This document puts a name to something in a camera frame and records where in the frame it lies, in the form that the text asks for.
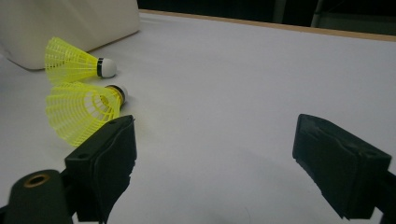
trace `white surface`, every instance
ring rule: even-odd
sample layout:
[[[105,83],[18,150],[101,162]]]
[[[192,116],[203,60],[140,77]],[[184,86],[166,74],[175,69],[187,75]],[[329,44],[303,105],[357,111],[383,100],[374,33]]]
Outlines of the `white surface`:
[[[340,219],[291,156],[301,113],[396,156],[396,43],[141,15],[92,53],[129,90],[138,158],[109,223],[379,223]],[[48,125],[43,71],[0,59],[0,204],[72,148]],[[390,170],[396,173],[394,162]]]

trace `black band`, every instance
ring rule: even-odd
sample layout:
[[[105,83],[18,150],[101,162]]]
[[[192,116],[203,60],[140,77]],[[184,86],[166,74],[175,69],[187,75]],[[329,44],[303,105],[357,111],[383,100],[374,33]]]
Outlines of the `black band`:
[[[103,63],[103,58],[99,58],[98,64],[96,65],[96,73],[98,74],[99,77],[102,77],[102,63]]]
[[[123,103],[125,103],[125,101],[126,101],[126,99],[125,99],[125,92],[124,92],[120,87],[118,87],[118,86],[116,86],[116,85],[108,85],[108,87],[112,87],[112,88],[116,89],[117,91],[119,91],[119,92],[121,93],[121,96],[122,96],[122,102],[121,102],[121,104],[123,105]]]

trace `white container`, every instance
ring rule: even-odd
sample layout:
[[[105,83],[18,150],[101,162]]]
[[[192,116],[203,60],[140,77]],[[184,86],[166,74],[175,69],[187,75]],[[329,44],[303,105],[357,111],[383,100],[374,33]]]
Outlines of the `white container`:
[[[28,69],[44,67],[53,36],[89,51],[138,29],[136,0],[0,1],[0,54]]]

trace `table edge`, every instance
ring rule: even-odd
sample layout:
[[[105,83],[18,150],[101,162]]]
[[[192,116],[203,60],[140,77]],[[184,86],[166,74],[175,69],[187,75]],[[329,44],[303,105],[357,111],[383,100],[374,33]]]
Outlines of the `table edge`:
[[[157,10],[149,10],[149,9],[139,9],[139,11],[140,11],[140,13],[182,17],[182,18],[207,20],[207,21],[224,21],[224,22],[231,22],[231,23],[238,23],[238,24],[245,24],[245,25],[253,25],[253,26],[261,26],[261,27],[268,27],[268,28],[275,28],[275,29],[282,29],[282,30],[319,34],[319,35],[335,35],[335,36],[352,37],[352,38],[359,38],[359,39],[370,39],[370,40],[396,42],[395,35],[376,35],[376,34],[330,30],[330,29],[322,29],[322,28],[314,28],[314,27],[294,26],[294,25],[270,23],[270,22],[263,22],[263,21],[243,21],[243,20],[237,20],[237,19],[202,16],[202,15],[192,15],[192,14],[185,14],[185,13],[178,13],[178,12],[165,12],[165,11],[157,11]]]

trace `dark background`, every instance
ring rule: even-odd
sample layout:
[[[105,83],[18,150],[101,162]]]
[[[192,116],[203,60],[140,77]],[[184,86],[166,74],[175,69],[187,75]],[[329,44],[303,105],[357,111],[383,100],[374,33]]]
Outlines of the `dark background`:
[[[137,0],[139,8],[272,22],[275,0]],[[288,0],[282,23],[310,26],[318,0]],[[322,12],[392,16],[391,0],[325,0]]]

